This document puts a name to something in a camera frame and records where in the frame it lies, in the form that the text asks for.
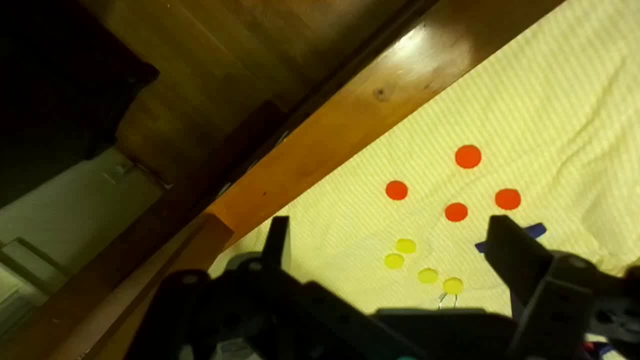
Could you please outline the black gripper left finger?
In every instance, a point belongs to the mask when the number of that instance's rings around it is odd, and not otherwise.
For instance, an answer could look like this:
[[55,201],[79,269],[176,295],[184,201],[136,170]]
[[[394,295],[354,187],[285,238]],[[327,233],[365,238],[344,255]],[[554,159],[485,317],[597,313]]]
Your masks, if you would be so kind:
[[268,236],[261,248],[261,265],[266,269],[279,269],[284,246],[288,241],[290,218],[288,217],[273,217],[268,228]]

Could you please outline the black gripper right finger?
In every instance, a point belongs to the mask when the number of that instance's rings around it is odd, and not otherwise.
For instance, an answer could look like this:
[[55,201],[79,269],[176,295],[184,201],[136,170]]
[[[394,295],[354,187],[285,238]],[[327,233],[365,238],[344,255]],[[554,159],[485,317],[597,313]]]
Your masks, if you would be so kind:
[[513,314],[525,308],[554,260],[535,238],[507,217],[490,218],[484,259],[506,284]]

